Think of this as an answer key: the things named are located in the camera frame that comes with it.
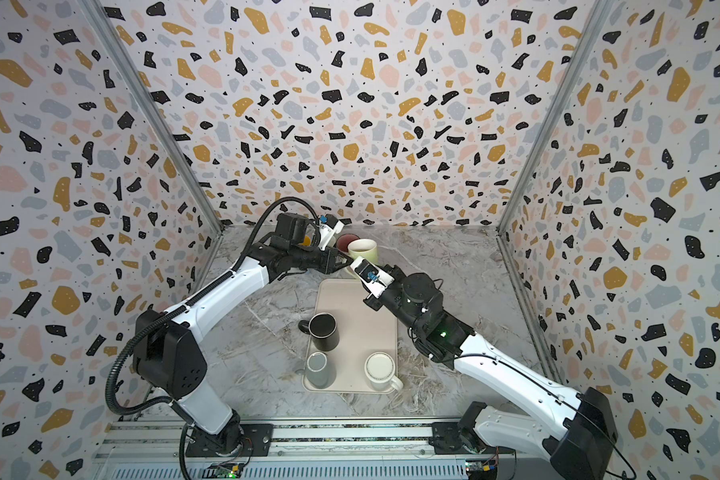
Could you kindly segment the light green mug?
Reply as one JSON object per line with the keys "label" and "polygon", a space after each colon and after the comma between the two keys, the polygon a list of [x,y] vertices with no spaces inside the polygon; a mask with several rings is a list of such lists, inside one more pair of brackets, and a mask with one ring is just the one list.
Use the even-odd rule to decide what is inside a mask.
{"label": "light green mug", "polygon": [[361,259],[376,265],[378,263],[378,244],[371,239],[357,239],[348,245],[348,254],[352,264],[359,264]]}

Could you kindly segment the black mug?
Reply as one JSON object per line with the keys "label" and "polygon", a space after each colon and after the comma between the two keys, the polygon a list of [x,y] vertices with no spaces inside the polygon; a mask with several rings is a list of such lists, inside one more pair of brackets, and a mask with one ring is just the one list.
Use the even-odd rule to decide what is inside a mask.
{"label": "black mug", "polygon": [[337,321],[329,313],[319,313],[310,320],[299,321],[298,329],[310,337],[318,351],[332,351],[340,342]]}

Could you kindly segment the pink ghost pattern mug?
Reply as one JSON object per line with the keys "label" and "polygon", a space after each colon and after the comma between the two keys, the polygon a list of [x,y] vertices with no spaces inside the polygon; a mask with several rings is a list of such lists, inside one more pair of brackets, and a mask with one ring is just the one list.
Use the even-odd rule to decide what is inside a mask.
{"label": "pink ghost pattern mug", "polygon": [[336,240],[336,248],[343,254],[349,254],[349,246],[354,242],[359,240],[360,237],[358,235],[352,234],[352,233],[345,233],[342,234],[337,240]]}

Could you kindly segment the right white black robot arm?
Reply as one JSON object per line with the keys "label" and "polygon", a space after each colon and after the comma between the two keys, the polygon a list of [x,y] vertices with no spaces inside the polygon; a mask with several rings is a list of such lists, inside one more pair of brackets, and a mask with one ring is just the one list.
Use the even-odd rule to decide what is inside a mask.
{"label": "right white black robot arm", "polygon": [[565,479],[602,479],[618,438],[607,397],[561,385],[514,360],[443,307],[443,295],[425,273],[390,275],[368,265],[356,270],[373,310],[386,308],[409,331],[416,350],[430,361],[467,375],[522,409],[506,414],[473,403],[460,435],[548,460]]}

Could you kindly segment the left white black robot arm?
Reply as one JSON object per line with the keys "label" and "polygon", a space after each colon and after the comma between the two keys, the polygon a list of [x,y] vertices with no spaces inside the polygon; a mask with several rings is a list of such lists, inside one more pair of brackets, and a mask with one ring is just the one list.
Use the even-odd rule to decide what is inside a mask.
{"label": "left white black robot arm", "polygon": [[344,224],[333,215],[285,212],[273,231],[253,230],[236,263],[167,312],[148,310],[136,322],[135,372],[163,390],[170,407],[211,453],[230,455],[243,444],[240,417],[214,391],[200,348],[216,324],[247,297],[288,275],[332,274],[349,259],[335,245]]}

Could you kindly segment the white mug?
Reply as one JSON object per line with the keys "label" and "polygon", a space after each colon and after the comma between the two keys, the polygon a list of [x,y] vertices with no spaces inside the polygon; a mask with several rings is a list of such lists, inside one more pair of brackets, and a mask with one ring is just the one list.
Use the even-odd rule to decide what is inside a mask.
{"label": "white mug", "polygon": [[400,391],[403,388],[403,382],[396,376],[395,360],[385,352],[369,355],[364,364],[364,373],[374,391]]}

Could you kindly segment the grey mug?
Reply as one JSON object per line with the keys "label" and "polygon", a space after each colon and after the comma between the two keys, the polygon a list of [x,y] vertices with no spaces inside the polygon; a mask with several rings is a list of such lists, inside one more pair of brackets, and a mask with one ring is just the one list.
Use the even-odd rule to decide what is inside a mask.
{"label": "grey mug", "polygon": [[326,390],[336,379],[335,365],[322,351],[308,354],[297,373],[302,376],[302,386],[310,391]]}

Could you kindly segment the beige plastic tray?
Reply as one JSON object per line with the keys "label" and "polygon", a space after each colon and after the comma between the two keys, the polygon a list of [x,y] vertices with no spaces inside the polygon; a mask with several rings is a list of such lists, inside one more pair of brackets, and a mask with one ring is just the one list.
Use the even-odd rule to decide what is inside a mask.
{"label": "beige plastic tray", "polygon": [[397,367],[397,319],[386,310],[374,311],[363,303],[367,297],[361,282],[352,279],[329,279],[318,290],[314,312],[333,315],[338,324],[340,342],[327,352],[335,365],[336,379],[326,390],[341,394],[391,394],[396,391],[374,391],[366,379],[364,364],[375,352],[389,354]]}

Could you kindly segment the right circuit board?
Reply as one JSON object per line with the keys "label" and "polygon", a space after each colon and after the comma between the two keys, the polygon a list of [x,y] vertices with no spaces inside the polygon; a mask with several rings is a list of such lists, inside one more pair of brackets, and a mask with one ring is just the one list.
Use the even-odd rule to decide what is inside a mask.
{"label": "right circuit board", "polygon": [[465,472],[468,480],[497,480],[498,461],[496,459],[467,461]]}

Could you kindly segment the left green circuit board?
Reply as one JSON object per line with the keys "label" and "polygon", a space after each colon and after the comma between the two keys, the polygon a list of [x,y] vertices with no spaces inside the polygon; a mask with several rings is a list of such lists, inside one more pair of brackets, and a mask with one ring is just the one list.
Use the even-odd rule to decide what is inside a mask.
{"label": "left green circuit board", "polygon": [[201,479],[241,479],[244,472],[243,463],[216,463],[205,468]]}

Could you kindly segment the left corner aluminium post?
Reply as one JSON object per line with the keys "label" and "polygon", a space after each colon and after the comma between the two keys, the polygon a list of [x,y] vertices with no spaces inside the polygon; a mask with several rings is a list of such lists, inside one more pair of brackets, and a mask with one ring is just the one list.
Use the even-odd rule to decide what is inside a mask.
{"label": "left corner aluminium post", "polygon": [[167,150],[177,172],[204,215],[216,237],[223,234],[223,225],[216,217],[210,201],[199,185],[183,151],[166,125],[148,88],[141,81],[136,66],[131,60],[115,28],[111,25],[100,1],[79,1],[81,11],[101,40],[105,50],[120,72],[125,85],[152,127],[158,141]]}

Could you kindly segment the corner aluminium post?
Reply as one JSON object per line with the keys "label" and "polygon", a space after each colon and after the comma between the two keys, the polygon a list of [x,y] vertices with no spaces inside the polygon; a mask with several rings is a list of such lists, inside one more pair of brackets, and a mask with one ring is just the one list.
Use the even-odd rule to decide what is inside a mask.
{"label": "corner aluminium post", "polygon": [[517,177],[515,188],[498,224],[497,234],[500,240],[502,240],[510,230],[513,215],[520,208],[524,191],[530,185],[532,174],[541,162],[543,153],[548,146],[558,119],[563,114],[563,110],[577,84],[589,52],[595,43],[596,36],[602,29],[613,4],[614,2],[611,0],[599,0],[593,4],[593,8],[583,26],[581,38],[572,53],[571,61],[562,76],[558,89],[552,97],[550,107],[545,114],[538,135],[530,150],[529,158]]}
{"label": "corner aluminium post", "polygon": [[100,1],[79,1],[81,11],[101,40],[105,50],[120,72],[125,85],[152,127],[158,141],[167,150],[177,172],[204,215],[216,237],[223,234],[223,225],[216,217],[210,201],[199,185],[183,151],[166,125],[148,88],[141,81],[136,66],[131,60],[115,28],[111,25]]}

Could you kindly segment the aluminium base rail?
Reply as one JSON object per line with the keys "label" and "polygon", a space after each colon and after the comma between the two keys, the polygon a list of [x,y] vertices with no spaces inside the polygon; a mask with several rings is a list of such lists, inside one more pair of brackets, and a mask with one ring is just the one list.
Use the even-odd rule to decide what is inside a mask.
{"label": "aluminium base rail", "polygon": [[243,463],[241,479],[467,479],[467,461],[496,459],[498,479],[556,479],[536,453],[467,445],[447,418],[295,418],[243,423],[241,449],[210,452],[177,420],[115,423],[93,459],[93,479],[201,479]]}

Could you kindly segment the right corner aluminium post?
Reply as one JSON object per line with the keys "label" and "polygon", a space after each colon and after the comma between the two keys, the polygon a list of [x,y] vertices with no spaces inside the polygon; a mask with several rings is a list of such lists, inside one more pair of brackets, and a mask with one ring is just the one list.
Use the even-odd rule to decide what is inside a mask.
{"label": "right corner aluminium post", "polygon": [[571,61],[562,76],[558,89],[552,97],[550,107],[545,114],[538,135],[530,150],[529,158],[517,177],[515,188],[498,224],[497,234],[500,240],[502,240],[510,230],[513,215],[520,208],[524,191],[530,185],[532,174],[541,162],[543,153],[548,146],[558,119],[563,114],[563,110],[577,84],[589,52],[595,43],[596,36],[602,29],[613,4],[614,2],[611,0],[599,0],[593,4],[593,8],[583,26],[581,38],[572,53]]}

